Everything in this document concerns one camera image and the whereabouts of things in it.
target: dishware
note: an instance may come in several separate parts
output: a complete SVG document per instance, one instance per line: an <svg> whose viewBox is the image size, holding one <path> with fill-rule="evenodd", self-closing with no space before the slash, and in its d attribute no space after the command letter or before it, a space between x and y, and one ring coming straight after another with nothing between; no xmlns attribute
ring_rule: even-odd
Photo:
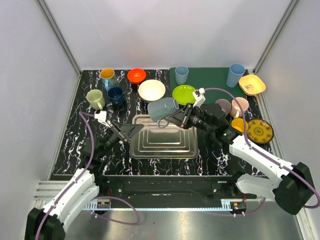
<svg viewBox="0 0 320 240"><path fill-rule="evenodd" d="M159 80L146 80L140 84L138 93L143 101L146 103L151 103L161 99L165 95L166 87Z"/></svg>
<svg viewBox="0 0 320 240"><path fill-rule="evenodd" d="M186 66L178 66L175 69L175 81L176 84L185 84L188 78L189 69Z"/></svg>
<svg viewBox="0 0 320 240"><path fill-rule="evenodd" d="M178 104L186 105L187 103L194 104L196 99L193 96L193 92L196 89L190 85L180 85L177 86L173 92L172 96L177 100Z"/></svg>
<svg viewBox="0 0 320 240"><path fill-rule="evenodd" d="M169 122L160 125L160 120L175 114L179 110L179 104L174 97L165 97L149 103L147 108L151 120L157 122L157 126L163 129L169 125Z"/></svg>
<svg viewBox="0 0 320 240"><path fill-rule="evenodd" d="M239 86L244 91L245 95L253 96L260 94L266 90L264 82L254 74L243 76L239 80Z"/></svg>
<svg viewBox="0 0 320 240"><path fill-rule="evenodd" d="M238 100L243 111L246 112L249 108L249 102L245 98L239 97L239 96L236 97L235 99ZM238 106L238 104L236 103L235 100L232 100L230 115L231 115L231 117L233 117L235 119L242 117L242 112L240 110L240 107Z"/></svg>
<svg viewBox="0 0 320 240"><path fill-rule="evenodd" d="M110 88L118 86L116 73L111 68L105 68L100 72L100 78L105 87L105 90L108 91Z"/></svg>
<svg viewBox="0 0 320 240"><path fill-rule="evenodd" d="M133 117L133 124L143 124L130 141L130 156L135 159L194 159L198 156L197 128L183 129L169 123L166 128L158 128L149 115Z"/></svg>
<svg viewBox="0 0 320 240"><path fill-rule="evenodd" d="M234 129L237 129L241 133L245 133L245 126L246 126L246 129L248 130L249 125L247 122L245 122L245 125L244 125L244 120L242 118L235 118L231 122L231 127L233 127Z"/></svg>
<svg viewBox="0 0 320 240"><path fill-rule="evenodd" d="M227 99L223 98L218 99L217 101L215 101L215 103L221 107L221 110L224 111L225 116L228 116L231 110L231 103Z"/></svg>
<svg viewBox="0 0 320 240"><path fill-rule="evenodd" d="M234 88L238 84L245 71L245 67L241 64L232 64L229 68L228 78L226 80L227 86Z"/></svg>
<svg viewBox="0 0 320 240"><path fill-rule="evenodd" d="M267 121L254 118L248 122L248 125L247 136L253 142L257 144L267 144L274 138L274 129Z"/></svg>
<svg viewBox="0 0 320 240"><path fill-rule="evenodd" d="M86 99L90 103L91 107L95 110L102 110L106 105L102 91L94 89L86 94Z"/></svg>
<svg viewBox="0 0 320 240"><path fill-rule="evenodd" d="M133 84L140 84L145 80L146 75L145 70L141 68L134 68L128 72L128 79Z"/></svg>
<svg viewBox="0 0 320 240"><path fill-rule="evenodd" d="M114 86L109 89L108 97L112 105L115 107L120 107L126 102L124 91L118 86Z"/></svg>

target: metal floor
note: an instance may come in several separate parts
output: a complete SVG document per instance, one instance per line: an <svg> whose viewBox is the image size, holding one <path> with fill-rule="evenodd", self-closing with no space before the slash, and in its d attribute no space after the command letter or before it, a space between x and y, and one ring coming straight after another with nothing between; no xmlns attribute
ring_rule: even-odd
<svg viewBox="0 0 320 240"><path fill-rule="evenodd" d="M258 206L248 202L249 211ZM134 222L132 211L111 211L111 218ZM66 233L66 240L303 240L296 216L266 202L246 217L214 216L208 212L142 211L139 226L94 218L82 211Z"/></svg>

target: white wall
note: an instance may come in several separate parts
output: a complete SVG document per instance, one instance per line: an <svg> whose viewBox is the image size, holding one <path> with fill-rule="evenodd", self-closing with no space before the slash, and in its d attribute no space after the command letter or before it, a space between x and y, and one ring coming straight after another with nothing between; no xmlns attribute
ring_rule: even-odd
<svg viewBox="0 0 320 240"><path fill-rule="evenodd" d="M35 0L0 1L0 239L21 239L77 75Z"/></svg>
<svg viewBox="0 0 320 240"><path fill-rule="evenodd" d="M258 75L285 159L303 162L320 191L320 1L300 1ZM312 198L309 205L315 203ZM311 210L320 236L320 208Z"/></svg>
<svg viewBox="0 0 320 240"><path fill-rule="evenodd" d="M46 0L82 69L256 66L290 0Z"/></svg>

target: cup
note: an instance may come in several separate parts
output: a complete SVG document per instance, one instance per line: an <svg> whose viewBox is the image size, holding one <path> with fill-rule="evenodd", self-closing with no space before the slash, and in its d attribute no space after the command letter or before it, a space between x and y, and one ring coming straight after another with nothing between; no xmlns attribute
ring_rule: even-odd
<svg viewBox="0 0 320 240"><path fill-rule="evenodd" d="M249 102L245 98L239 97L239 96L236 97L235 99L238 100L238 102L240 103L243 111L246 112L248 110L248 108L249 108ZM240 107L238 106L238 104L236 103L235 100L232 100L230 115L231 115L231 117L233 117L235 119L242 117L242 113L241 113Z"/></svg>
<svg viewBox="0 0 320 240"><path fill-rule="evenodd" d="M245 133L245 126L246 126L246 129L248 130L249 124L245 122L245 125L244 125L244 120L242 118L235 118L231 122L231 127L233 127L234 129L237 129L239 132L243 134Z"/></svg>
<svg viewBox="0 0 320 240"><path fill-rule="evenodd" d="M105 68L100 72L100 78L105 87L105 90L108 91L110 88L118 86L116 73L111 68Z"/></svg>
<svg viewBox="0 0 320 240"><path fill-rule="evenodd" d="M148 104L148 113L152 121L157 123L161 129L167 127L169 122L165 125L160 125L160 121L167 116L175 114L179 111L179 104L174 97L165 97Z"/></svg>
<svg viewBox="0 0 320 240"><path fill-rule="evenodd" d="M231 103L227 99L218 99L215 101L215 104L218 104L221 107L221 110L224 111L225 116L228 116L231 110Z"/></svg>
<svg viewBox="0 0 320 240"><path fill-rule="evenodd" d="M86 94L86 99L90 103L91 107L95 110L102 110L106 105L102 91L94 89Z"/></svg>
<svg viewBox="0 0 320 240"><path fill-rule="evenodd" d="M245 67L241 64L232 64L229 68L228 78L226 80L227 86L234 88L238 84L245 71Z"/></svg>
<svg viewBox="0 0 320 240"><path fill-rule="evenodd" d="M178 85L186 83L188 78L189 69L186 66L178 66L175 69L175 81Z"/></svg>
<svg viewBox="0 0 320 240"><path fill-rule="evenodd" d="M109 89L108 97L112 105L115 107L120 107L126 102L124 91L118 86L114 86Z"/></svg>

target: dark blue mug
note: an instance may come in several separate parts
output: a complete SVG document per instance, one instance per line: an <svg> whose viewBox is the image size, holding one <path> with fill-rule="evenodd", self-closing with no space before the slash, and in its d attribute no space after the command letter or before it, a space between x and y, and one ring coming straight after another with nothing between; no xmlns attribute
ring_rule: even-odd
<svg viewBox="0 0 320 240"><path fill-rule="evenodd" d="M118 86L111 87L108 90L108 97L112 105L115 107L120 107L126 102L124 91L121 89L121 87Z"/></svg>

